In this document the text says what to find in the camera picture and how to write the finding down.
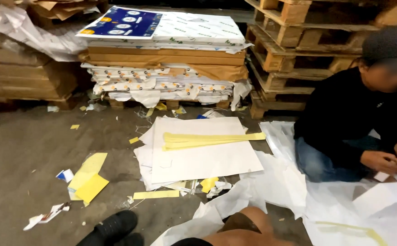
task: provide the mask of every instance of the concrete floor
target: concrete floor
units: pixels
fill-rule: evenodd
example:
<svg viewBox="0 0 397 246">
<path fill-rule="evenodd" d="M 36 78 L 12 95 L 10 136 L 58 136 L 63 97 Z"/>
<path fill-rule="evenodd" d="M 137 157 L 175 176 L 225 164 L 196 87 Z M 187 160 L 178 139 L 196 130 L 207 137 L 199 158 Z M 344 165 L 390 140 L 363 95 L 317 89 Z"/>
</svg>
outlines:
<svg viewBox="0 0 397 246">
<path fill-rule="evenodd" d="M 179 118 L 195 119 L 206 112 L 201 107 L 185 109 L 187 114 Z M 26 112 L 1 113 L 0 246 L 74 246 L 99 221 L 119 211 L 117 207 L 127 200 L 127 196 L 145 191 L 144 183 L 139 181 L 138 161 L 133 154 L 133 149 L 143 143 L 130 145 L 128 141 L 141 135 L 135 132 L 136 126 L 150 126 L 147 120 L 137 117 L 134 112 L 138 110 L 139 107 L 108 108 L 85 114 L 77 107 L 70 112 L 48 113 L 45 106 L 38 106 Z M 251 120 L 248 110 L 220 112 L 226 116 L 239 116 L 250 132 L 259 131 L 259 121 Z M 152 122 L 156 116 L 167 113 L 156 110 L 151 116 Z M 272 116 L 265 119 L 276 120 Z M 70 130 L 73 124 L 79 124 L 80 128 Z M 253 141 L 252 146 L 255 150 L 270 153 L 265 141 Z M 83 208 L 82 202 L 73 202 L 69 212 L 62 212 L 47 224 L 22 231 L 30 217 L 48 213 L 52 205 L 69 201 L 67 184 L 55 176 L 63 169 L 76 172 L 85 157 L 95 152 L 108 153 L 100 175 L 110 183 L 91 204 Z M 239 179 L 238 176 L 229 178 L 232 183 Z M 200 201 L 206 201 L 205 196 L 145 200 L 133 209 L 139 217 L 135 231 L 143 234 L 148 246 L 169 227 L 190 220 Z M 270 204 L 267 209 L 278 237 L 301 246 L 311 245 L 301 219 L 295 221 L 289 209 Z"/>
</svg>

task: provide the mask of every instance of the man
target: man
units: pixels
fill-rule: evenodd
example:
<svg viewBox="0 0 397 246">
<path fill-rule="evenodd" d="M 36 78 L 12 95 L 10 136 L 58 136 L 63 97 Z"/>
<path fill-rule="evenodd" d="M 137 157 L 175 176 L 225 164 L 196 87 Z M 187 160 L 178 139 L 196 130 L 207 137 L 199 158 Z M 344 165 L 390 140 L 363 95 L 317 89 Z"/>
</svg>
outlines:
<svg viewBox="0 0 397 246">
<path fill-rule="evenodd" d="M 372 33 L 357 67 L 320 83 L 294 131 L 297 165 L 312 182 L 397 174 L 397 26 Z"/>
</svg>

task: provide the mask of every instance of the black shoe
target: black shoe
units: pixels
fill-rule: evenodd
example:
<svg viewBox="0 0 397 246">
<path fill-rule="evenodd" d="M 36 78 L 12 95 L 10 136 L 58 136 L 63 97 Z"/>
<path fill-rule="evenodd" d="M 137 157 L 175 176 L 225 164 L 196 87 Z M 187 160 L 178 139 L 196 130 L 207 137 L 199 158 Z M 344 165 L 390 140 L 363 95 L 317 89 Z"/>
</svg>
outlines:
<svg viewBox="0 0 397 246">
<path fill-rule="evenodd" d="M 118 243 L 115 243 L 114 246 L 144 246 L 144 238 L 140 233 L 131 233 Z"/>
<path fill-rule="evenodd" d="M 130 210 L 110 215 L 95 226 L 94 231 L 102 235 L 106 244 L 114 244 L 127 236 L 138 224 L 138 217 Z"/>
</svg>

